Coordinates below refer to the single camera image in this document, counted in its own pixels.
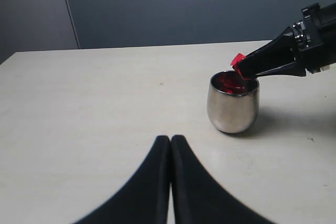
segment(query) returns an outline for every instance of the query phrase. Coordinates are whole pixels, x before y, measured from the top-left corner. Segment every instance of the table surface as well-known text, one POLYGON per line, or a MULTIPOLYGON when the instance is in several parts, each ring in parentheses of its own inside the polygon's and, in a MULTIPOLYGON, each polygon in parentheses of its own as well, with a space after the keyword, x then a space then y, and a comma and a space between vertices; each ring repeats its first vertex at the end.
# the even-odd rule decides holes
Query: table surface
POLYGON ((74 222, 131 177, 157 135, 183 134, 258 213, 333 223, 335 68, 260 78, 259 117, 245 134, 207 118, 210 77, 265 43, 14 54, 0 66, 0 222, 74 222))

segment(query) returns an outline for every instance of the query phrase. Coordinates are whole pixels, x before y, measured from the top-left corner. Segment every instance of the gray wall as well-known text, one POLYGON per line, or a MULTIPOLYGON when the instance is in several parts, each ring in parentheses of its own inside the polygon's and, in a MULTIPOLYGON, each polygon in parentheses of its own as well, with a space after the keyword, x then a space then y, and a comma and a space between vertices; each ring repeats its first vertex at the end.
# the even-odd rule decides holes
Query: gray wall
POLYGON ((314 2, 334 0, 69 0, 82 48, 271 39, 314 2))
POLYGON ((0 63, 17 51, 76 48, 65 0, 0 0, 0 63))

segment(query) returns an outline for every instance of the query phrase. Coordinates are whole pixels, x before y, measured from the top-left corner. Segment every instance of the metal cup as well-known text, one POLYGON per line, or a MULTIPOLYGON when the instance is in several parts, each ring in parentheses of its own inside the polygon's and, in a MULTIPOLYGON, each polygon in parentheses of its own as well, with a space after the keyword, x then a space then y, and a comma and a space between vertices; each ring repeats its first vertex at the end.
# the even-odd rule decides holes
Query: metal cup
POLYGON ((259 111, 259 81, 243 80, 236 71, 212 76, 207 100, 211 123, 225 133, 240 133, 255 122, 259 111), (227 93, 218 87, 219 78, 234 78, 243 84, 243 93, 227 93))

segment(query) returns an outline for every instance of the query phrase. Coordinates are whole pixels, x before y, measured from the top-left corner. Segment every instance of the white table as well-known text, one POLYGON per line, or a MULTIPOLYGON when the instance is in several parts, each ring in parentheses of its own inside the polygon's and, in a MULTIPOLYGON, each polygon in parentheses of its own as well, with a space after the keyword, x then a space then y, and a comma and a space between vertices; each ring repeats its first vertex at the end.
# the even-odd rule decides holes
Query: white table
POLYGON ((241 136, 207 118, 210 77, 263 44, 14 54, 0 66, 0 223, 76 221, 131 177, 159 134, 184 134, 265 217, 334 223, 335 68, 260 78, 260 115, 241 136))

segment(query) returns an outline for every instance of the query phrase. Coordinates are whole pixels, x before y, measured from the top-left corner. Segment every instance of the cup rim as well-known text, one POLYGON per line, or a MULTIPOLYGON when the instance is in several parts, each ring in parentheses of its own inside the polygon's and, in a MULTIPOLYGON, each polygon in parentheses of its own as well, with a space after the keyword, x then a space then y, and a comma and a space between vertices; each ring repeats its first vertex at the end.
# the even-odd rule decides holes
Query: cup rim
POLYGON ((251 91, 246 92, 246 93, 242 93, 242 94, 230 94, 230 93, 227 93, 227 92, 224 92, 224 91, 222 91, 222 90, 217 89, 217 88, 213 85, 213 83, 212 83, 213 79, 214 79, 217 75, 219 75, 219 74, 221 74, 221 73, 228 73, 228 72, 234 72, 234 73, 237 73, 235 70, 226 70, 226 71, 218 72, 218 73, 214 74, 214 75, 211 77, 211 79, 210 79, 210 85, 211 85, 211 87, 212 87, 213 89, 215 89, 217 92, 222 93, 222 94, 225 94, 225 95, 229 95, 229 96, 231 96, 231 97, 245 97, 245 96, 247 96, 247 95, 249 95, 249 94, 253 94, 253 93, 255 93, 255 92, 259 89, 259 81, 258 81, 257 79, 249 79, 249 81, 254 81, 254 82, 256 82, 256 83, 257 83, 257 86, 256 86, 256 88, 254 88, 254 89, 252 89, 251 91))

